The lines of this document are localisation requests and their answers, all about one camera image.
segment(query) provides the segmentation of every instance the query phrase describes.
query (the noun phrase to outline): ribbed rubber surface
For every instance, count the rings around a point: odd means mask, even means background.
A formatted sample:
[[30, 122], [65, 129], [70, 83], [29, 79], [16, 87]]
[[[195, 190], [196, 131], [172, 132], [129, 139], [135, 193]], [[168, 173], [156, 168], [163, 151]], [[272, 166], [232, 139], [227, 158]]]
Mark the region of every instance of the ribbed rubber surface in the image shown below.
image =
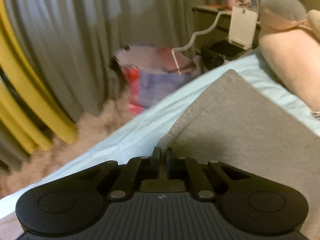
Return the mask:
[[[53, 239], [25, 233], [20, 240]], [[225, 221], [212, 203], [188, 192], [136, 192], [130, 200], [111, 204], [92, 227], [67, 240], [306, 240], [299, 232], [285, 236], [254, 236]]]

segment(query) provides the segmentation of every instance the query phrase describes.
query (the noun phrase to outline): light blue sheet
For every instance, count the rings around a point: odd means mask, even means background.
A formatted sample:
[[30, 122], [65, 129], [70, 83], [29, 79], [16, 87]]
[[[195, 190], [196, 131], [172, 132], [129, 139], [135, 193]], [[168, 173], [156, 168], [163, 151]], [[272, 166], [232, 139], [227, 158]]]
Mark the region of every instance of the light blue sheet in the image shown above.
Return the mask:
[[0, 219], [13, 212], [18, 198], [32, 187], [73, 174], [107, 160], [116, 160], [119, 164], [124, 164], [133, 157], [150, 156], [153, 147], [169, 131], [183, 111], [203, 90], [228, 69], [236, 70], [263, 95], [320, 136], [320, 120], [311, 116], [310, 109], [299, 98], [290, 94], [274, 81], [275, 76], [260, 51], [256, 50], [250, 56], [232, 61], [200, 76], [40, 182], [1, 199]]

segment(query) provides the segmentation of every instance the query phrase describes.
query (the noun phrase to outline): gray curtain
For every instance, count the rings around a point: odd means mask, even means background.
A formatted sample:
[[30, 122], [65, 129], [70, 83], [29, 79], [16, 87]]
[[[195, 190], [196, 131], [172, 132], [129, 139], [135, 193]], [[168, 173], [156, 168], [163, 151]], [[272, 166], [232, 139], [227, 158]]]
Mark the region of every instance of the gray curtain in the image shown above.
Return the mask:
[[191, 7], [220, 0], [5, 0], [20, 45], [57, 101], [77, 121], [119, 96], [110, 58], [123, 45], [183, 46]]
[[19, 170], [30, 155], [20, 146], [9, 130], [0, 122], [0, 175]]

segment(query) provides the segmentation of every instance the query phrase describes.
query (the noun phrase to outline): floor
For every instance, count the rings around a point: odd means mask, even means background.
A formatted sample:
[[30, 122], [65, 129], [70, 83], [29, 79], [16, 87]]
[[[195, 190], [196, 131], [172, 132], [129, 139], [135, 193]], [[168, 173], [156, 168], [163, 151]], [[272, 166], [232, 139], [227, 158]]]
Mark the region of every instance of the floor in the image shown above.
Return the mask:
[[100, 116], [84, 114], [77, 123], [79, 138], [72, 145], [54, 137], [51, 150], [39, 150], [32, 155], [29, 163], [23, 164], [19, 172], [1, 176], [0, 199], [38, 182], [130, 121], [134, 115], [128, 110], [128, 101], [129, 92], [126, 91], [118, 100], [105, 102]]

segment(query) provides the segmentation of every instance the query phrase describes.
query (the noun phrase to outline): pink pillow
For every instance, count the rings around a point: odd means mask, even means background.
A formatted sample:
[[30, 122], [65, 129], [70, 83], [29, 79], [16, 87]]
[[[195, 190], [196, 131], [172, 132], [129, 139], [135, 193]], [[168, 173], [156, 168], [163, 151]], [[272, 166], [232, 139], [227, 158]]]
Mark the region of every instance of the pink pillow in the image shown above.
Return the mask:
[[309, 31], [262, 29], [260, 50], [283, 84], [312, 111], [320, 111], [320, 43]]

